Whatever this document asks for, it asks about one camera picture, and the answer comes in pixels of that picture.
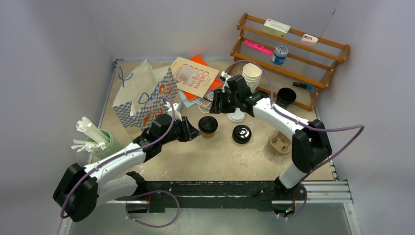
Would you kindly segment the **checkered paper bakery bag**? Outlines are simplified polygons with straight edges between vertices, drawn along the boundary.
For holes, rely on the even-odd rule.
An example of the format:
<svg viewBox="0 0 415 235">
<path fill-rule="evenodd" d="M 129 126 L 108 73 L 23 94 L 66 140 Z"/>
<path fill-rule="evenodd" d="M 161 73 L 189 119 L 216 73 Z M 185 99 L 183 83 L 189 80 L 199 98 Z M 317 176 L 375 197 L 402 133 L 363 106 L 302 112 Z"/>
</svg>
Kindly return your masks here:
<svg viewBox="0 0 415 235">
<path fill-rule="evenodd" d="M 114 98 L 113 109 L 123 127 L 143 130 L 158 115 L 165 114 L 165 98 L 174 101 L 178 94 L 176 80 L 170 66 L 154 69 L 144 60 L 131 72 L 124 74 L 123 67 L 116 72 L 121 86 Z"/>
</svg>

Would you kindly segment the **brown paper coffee cup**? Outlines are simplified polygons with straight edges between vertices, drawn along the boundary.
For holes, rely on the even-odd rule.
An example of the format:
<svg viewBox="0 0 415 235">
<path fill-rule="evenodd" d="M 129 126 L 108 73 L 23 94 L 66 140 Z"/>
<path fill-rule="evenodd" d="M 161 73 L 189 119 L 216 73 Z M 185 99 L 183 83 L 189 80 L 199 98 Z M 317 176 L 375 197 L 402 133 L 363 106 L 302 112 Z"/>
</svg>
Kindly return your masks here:
<svg viewBox="0 0 415 235">
<path fill-rule="evenodd" d="M 201 128 L 200 131 L 202 132 L 202 137 L 205 139 L 210 139 L 215 135 L 216 128 L 213 129 L 203 129 Z"/>
</svg>

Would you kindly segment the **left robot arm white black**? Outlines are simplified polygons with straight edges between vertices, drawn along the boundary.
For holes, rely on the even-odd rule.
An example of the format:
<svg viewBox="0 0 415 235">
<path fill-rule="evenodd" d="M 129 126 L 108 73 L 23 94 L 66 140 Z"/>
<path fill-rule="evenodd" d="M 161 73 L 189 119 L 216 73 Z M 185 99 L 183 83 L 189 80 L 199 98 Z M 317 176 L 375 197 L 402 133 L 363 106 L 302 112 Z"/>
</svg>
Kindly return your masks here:
<svg viewBox="0 0 415 235">
<path fill-rule="evenodd" d="M 187 142 L 200 135 L 201 131 L 193 127 L 187 117 L 175 119 L 162 114 L 120 151 L 94 164 L 70 165 L 52 197 L 61 207 L 60 217 L 69 217 L 74 222 L 85 219 L 99 202 L 104 201 L 104 194 L 99 191 L 115 176 L 149 161 L 161 152 L 164 144 Z"/>
</svg>

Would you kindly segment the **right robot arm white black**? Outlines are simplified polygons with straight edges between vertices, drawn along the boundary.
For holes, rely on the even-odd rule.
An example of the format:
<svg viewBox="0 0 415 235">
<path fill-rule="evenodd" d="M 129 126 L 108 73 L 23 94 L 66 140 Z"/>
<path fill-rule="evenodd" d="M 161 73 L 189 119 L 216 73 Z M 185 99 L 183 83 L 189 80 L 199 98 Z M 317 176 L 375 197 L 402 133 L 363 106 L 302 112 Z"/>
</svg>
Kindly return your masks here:
<svg viewBox="0 0 415 235">
<path fill-rule="evenodd" d="M 240 75 L 229 78 L 224 90 L 214 91 L 209 112 L 228 114 L 236 109 L 270 124 L 292 144 L 291 163 L 276 178 L 275 193 L 280 199 L 291 196 L 294 187 L 332 154 L 320 120 L 308 121 L 288 112 L 276 105 L 266 92 L 252 93 Z"/>
</svg>

